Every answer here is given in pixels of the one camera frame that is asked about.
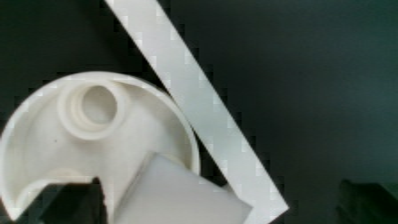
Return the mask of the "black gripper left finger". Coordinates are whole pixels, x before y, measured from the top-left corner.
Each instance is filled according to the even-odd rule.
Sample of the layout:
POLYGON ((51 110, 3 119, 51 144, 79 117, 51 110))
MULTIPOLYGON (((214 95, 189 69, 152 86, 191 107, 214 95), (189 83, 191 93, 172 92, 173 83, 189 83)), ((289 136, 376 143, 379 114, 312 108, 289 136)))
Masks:
POLYGON ((49 184, 19 216, 19 224, 106 224, 99 179, 49 184))

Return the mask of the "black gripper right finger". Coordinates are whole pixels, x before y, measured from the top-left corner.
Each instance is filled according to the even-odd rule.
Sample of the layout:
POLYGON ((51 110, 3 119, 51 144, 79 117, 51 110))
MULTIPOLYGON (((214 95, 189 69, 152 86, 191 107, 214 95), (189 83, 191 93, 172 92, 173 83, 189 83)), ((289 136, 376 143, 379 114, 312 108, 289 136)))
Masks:
POLYGON ((398 224, 398 183, 339 184, 337 224, 398 224))

